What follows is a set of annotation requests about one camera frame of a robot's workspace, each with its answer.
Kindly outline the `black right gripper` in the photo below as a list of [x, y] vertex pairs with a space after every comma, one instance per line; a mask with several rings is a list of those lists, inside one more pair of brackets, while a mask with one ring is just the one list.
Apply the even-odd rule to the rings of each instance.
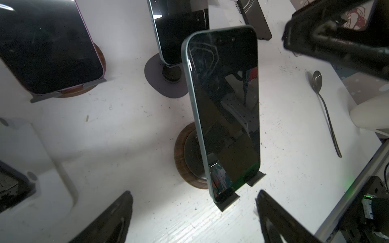
[[284, 48], [389, 79], [389, 2], [374, 1], [364, 28], [340, 25], [341, 15], [364, 1], [313, 1], [287, 22]]

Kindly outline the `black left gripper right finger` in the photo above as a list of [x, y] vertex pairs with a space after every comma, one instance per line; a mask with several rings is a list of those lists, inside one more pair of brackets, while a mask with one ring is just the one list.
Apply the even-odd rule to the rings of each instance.
[[293, 216], [265, 190], [256, 198], [261, 231], [266, 243], [319, 243]]

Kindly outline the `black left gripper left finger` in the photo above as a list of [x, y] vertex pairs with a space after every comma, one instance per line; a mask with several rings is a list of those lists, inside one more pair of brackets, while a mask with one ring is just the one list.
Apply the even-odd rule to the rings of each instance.
[[124, 243], [132, 212], [133, 196], [130, 191], [125, 191], [71, 242]]

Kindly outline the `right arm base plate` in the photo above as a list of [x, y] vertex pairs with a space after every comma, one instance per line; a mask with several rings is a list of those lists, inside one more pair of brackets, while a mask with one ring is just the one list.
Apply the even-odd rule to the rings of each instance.
[[339, 229], [347, 243], [389, 241], [389, 193], [377, 176], [372, 176], [343, 215]]

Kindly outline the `green phone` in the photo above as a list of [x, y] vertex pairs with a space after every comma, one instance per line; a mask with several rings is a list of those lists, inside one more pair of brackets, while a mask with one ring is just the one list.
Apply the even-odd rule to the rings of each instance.
[[181, 59], [209, 192], [221, 204], [260, 168], [256, 32], [249, 25], [195, 32]]

